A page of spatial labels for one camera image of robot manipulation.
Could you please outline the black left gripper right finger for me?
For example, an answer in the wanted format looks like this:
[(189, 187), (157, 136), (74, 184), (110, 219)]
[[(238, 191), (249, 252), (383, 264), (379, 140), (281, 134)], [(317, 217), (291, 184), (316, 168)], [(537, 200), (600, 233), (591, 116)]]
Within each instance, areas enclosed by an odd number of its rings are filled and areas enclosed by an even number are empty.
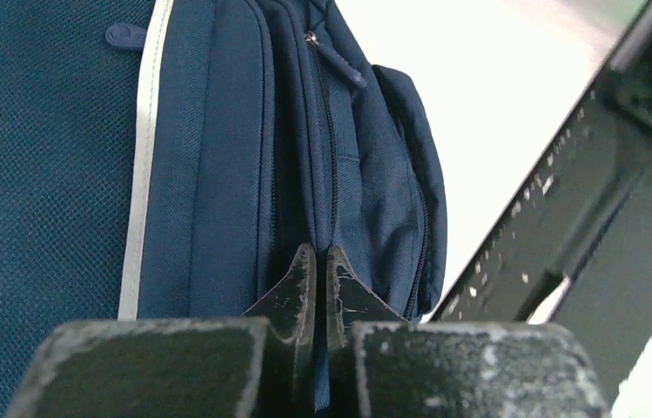
[(332, 417), (606, 417), (581, 344), (554, 324), (403, 319), (338, 246), (325, 268)]

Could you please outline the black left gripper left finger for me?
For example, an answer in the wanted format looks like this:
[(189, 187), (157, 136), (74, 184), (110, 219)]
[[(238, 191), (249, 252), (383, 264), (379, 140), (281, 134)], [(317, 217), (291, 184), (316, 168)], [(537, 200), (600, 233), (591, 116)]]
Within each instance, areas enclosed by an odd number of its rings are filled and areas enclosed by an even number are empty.
[(9, 417), (311, 417), (317, 266), (236, 318), (75, 321), (36, 351)]

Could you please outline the navy blue student backpack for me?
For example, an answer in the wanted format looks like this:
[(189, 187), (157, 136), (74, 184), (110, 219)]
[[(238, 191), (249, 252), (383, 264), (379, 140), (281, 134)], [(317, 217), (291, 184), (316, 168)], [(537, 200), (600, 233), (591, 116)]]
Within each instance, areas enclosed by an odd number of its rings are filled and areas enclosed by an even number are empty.
[(334, 2), (0, 1), (0, 415), (54, 327), (242, 314), (305, 242), (440, 299), (425, 109)]

